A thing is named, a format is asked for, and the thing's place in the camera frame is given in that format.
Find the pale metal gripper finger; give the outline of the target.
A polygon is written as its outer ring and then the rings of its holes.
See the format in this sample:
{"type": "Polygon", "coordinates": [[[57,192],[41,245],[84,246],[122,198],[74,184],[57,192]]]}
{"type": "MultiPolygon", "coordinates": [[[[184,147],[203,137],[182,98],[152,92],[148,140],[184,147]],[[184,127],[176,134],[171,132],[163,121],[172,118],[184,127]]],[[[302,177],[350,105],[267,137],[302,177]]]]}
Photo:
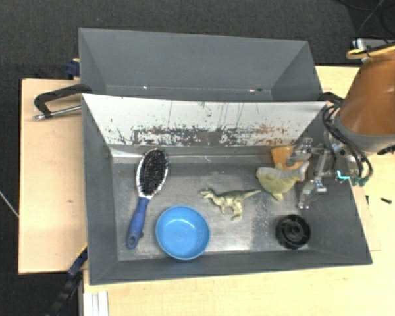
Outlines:
{"type": "Polygon", "coordinates": [[[313,138],[302,137],[296,141],[290,156],[286,158],[287,163],[306,161],[312,156],[313,138]]]}
{"type": "Polygon", "coordinates": [[[300,192],[298,209],[309,209],[319,195],[327,193],[327,187],[320,180],[308,180],[300,192]]]}

